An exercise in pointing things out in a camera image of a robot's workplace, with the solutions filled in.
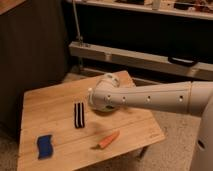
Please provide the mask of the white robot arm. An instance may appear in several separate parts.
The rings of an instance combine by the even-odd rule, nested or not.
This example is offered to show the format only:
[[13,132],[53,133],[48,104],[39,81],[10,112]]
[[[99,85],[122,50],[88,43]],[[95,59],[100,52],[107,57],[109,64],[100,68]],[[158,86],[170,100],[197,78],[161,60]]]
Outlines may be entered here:
[[107,73],[88,92],[89,105],[98,111],[129,106],[200,116],[190,171],[213,171],[213,81],[121,87]]

